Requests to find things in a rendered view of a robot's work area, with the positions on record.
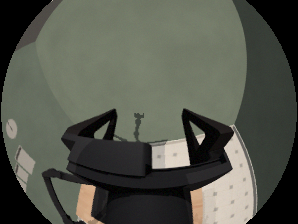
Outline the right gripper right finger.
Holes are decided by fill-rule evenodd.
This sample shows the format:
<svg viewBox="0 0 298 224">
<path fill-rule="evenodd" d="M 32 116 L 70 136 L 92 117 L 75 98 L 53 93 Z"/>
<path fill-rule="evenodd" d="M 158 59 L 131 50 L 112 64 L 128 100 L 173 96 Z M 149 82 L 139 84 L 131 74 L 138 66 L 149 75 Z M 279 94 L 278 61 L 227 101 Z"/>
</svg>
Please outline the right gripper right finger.
<svg viewBox="0 0 298 224">
<path fill-rule="evenodd" d="M 194 136 L 189 120 L 205 132 L 205 139 L 202 140 L 201 145 L 198 143 L 197 137 Z M 186 144 L 188 144 L 190 165 L 201 163 L 209 152 L 225 148 L 225 145 L 229 143 L 234 135 L 234 131 L 229 125 L 197 115 L 197 113 L 186 108 L 182 111 L 182 124 L 184 124 Z"/>
</svg>

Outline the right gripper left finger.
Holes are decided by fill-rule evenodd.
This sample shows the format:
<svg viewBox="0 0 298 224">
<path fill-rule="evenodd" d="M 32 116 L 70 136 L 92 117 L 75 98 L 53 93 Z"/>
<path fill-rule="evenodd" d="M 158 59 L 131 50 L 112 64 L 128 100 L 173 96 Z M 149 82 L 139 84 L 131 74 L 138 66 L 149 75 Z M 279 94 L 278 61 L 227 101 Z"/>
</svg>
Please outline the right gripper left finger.
<svg viewBox="0 0 298 224">
<path fill-rule="evenodd" d="M 110 120 L 110 121 L 109 121 Z M 81 121 L 81 123 L 74 124 L 72 127 L 68 127 L 67 133 L 73 133 L 73 135 L 82 136 L 82 137 L 94 137 L 94 132 L 98 131 L 102 127 L 108 123 L 108 129 L 106 129 L 104 137 L 102 139 L 113 140 L 114 129 L 116 129 L 117 123 L 117 112 L 116 108 L 110 109 L 110 111 L 102 113 L 102 115 L 98 115 L 96 117 L 92 117 L 92 119 L 88 119 L 85 121 Z"/>
</svg>

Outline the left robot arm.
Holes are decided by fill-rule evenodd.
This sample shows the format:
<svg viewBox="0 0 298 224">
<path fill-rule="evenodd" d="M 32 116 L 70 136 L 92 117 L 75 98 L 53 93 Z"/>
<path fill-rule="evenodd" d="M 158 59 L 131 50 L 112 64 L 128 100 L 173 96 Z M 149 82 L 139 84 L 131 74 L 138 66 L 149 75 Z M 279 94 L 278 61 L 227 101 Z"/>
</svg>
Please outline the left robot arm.
<svg viewBox="0 0 298 224">
<path fill-rule="evenodd" d="M 61 171 L 56 171 L 56 169 L 53 169 L 53 168 L 48 169 L 48 171 L 44 171 L 43 173 L 41 173 L 41 175 L 43 175 L 43 179 L 45 181 L 45 185 L 47 185 L 49 196 L 51 196 L 53 204 L 55 204 L 56 206 L 57 212 L 59 212 L 60 216 L 63 217 L 64 224 L 84 224 L 84 222 L 82 221 L 80 222 L 72 221 L 71 216 L 68 216 L 68 214 L 64 212 L 63 206 L 61 206 L 59 198 L 57 198 L 56 196 L 55 189 L 53 189 L 51 177 L 57 177 L 57 179 L 60 179 L 60 180 L 72 181 L 72 183 L 77 183 L 77 184 L 85 184 L 85 185 L 90 185 L 90 184 L 85 183 L 85 181 L 82 181 L 81 179 L 78 179 L 77 176 L 69 175 L 69 173 L 64 173 Z"/>
</svg>

